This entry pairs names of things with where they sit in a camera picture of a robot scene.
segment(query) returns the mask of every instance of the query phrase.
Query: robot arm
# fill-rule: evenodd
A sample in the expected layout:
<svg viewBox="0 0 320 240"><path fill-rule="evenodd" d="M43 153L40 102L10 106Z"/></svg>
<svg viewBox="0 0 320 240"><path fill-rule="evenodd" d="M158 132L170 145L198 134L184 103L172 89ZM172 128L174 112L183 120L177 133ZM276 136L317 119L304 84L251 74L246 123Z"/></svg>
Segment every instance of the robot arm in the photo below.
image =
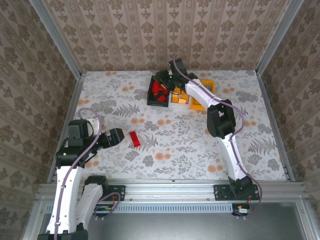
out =
<svg viewBox="0 0 320 240"><path fill-rule="evenodd" d="M202 85L199 79L193 79L193 81L195 81L199 85ZM223 149L224 157L226 159L229 177L234 181L245 178L246 174L240 169L236 160L236 156L230 144L230 137L235 132L236 126L233 110L230 109L230 107L223 106L221 105L221 103L217 102L216 100L221 101L221 99L216 97L204 86L203 88L200 88L197 84L188 82L185 85L185 91L187 94L194 97L205 109L207 109L207 128L212 136L221 138L220 144ZM204 91L210 94L213 98L209 98ZM236 140L232 139L232 143L235 146L240 164L244 169L246 169L242 163Z"/></svg>
<svg viewBox="0 0 320 240"><path fill-rule="evenodd" d="M231 105L231 101L228 99L221 100L221 98L215 96L205 88L195 74L188 74L180 58L175 60L176 66L173 61L170 61L169 65L171 70L157 72L154 80L162 84L170 92L173 91L175 87L182 89L207 109L207 129L213 137L221 139L221 148L223 149L228 167L230 189L235 197L246 194L246 189L250 188L253 183L251 178L241 170L239 164L245 171L246 168L242 163L236 140L234 138L231 140L231 135L235 132L236 126L234 110L230 106L222 104L227 103ZM192 81L182 76L176 67ZM233 151L230 141L232 141L235 151Z"/></svg>
<svg viewBox="0 0 320 240"><path fill-rule="evenodd" d="M65 186L62 182L70 166L80 156L97 136L99 122L96 118L70 121L68 125L69 137L65 139L56 153L57 186L52 215L45 234L38 235L38 240L53 240L56 228L56 214L60 191L64 188L59 211L58 239L59 240L87 240L88 224L98 200L108 195L108 181L105 176L90 176L84 183L82 197L77 205L78 190L84 167L89 154L96 154L100 149L106 149L119 144L124 138L120 128L102 132L96 144L85 154L71 170Z"/></svg>

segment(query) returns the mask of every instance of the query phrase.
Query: red toy block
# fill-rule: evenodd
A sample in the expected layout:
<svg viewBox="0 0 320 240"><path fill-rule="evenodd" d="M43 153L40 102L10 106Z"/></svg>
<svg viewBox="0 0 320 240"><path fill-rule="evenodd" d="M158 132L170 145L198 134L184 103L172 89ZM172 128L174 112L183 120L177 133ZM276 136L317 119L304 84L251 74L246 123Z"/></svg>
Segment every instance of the red toy block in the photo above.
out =
<svg viewBox="0 0 320 240"><path fill-rule="evenodd" d="M164 89L162 90L162 93L163 93L163 95L168 95L168 94L169 94L169 91L164 88Z"/></svg>
<svg viewBox="0 0 320 240"><path fill-rule="evenodd" d="M140 142L139 142L139 139L138 139L137 134L136 134L135 131L130 132L130 137L132 139L133 146L139 147L140 146Z"/></svg>
<svg viewBox="0 0 320 240"><path fill-rule="evenodd" d="M156 100L157 100L158 102L166 102L166 101L167 101L167 98L162 95L161 97L158 97Z"/></svg>
<svg viewBox="0 0 320 240"><path fill-rule="evenodd" d="M152 85L152 92L153 94L156 96L158 95L159 91L160 91L161 85L160 83L158 83L157 81L154 81L153 85Z"/></svg>

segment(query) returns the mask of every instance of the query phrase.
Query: wall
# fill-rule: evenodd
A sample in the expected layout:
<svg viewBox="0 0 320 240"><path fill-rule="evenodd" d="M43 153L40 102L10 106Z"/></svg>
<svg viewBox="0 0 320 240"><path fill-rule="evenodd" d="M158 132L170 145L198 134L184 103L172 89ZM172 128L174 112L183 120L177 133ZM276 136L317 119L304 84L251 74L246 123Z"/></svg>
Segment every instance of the wall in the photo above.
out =
<svg viewBox="0 0 320 240"><path fill-rule="evenodd" d="M75 80L27 0L0 1L0 239L24 232Z"/></svg>
<svg viewBox="0 0 320 240"><path fill-rule="evenodd" d="M320 0L304 1L262 78L296 180L320 220Z"/></svg>
<svg viewBox="0 0 320 240"><path fill-rule="evenodd" d="M255 69L289 0L45 0L83 71Z"/></svg>

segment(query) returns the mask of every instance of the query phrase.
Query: orange block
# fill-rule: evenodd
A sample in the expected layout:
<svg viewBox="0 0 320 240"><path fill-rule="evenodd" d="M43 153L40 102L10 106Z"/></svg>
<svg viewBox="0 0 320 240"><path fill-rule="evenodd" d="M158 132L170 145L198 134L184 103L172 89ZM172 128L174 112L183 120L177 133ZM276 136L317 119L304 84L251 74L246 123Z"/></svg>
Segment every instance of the orange block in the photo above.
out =
<svg viewBox="0 0 320 240"><path fill-rule="evenodd" d="M181 93L181 98L184 99L184 100L186 100L186 101L189 100L188 95L187 95L184 91L182 91L182 93Z"/></svg>
<svg viewBox="0 0 320 240"><path fill-rule="evenodd" d="M178 95L172 94L172 102L176 104L179 102Z"/></svg>
<svg viewBox="0 0 320 240"><path fill-rule="evenodd" d="M179 103L180 103L180 104L186 104L186 103L187 103L187 100L180 98L180 99L179 99Z"/></svg>

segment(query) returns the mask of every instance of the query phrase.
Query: floor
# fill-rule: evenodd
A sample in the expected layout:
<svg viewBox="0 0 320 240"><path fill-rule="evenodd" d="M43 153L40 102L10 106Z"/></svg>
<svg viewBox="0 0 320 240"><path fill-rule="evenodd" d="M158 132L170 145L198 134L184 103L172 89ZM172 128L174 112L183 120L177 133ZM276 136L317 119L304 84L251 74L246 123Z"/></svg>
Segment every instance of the floor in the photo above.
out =
<svg viewBox="0 0 320 240"><path fill-rule="evenodd" d="M194 70L213 80L215 94L230 99L245 117L236 141L244 166L258 180L286 180L256 73L253 70ZM84 177L115 179L226 180L228 170L219 139L207 130L203 111L147 106L155 71L88 72L77 111L92 108L104 120L103 130L121 128L126 138L98 152L85 166ZM84 112L84 118L92 118ZM241 125L238 114L236 129ZM141 146L134 147L129 132Z"/></svg>

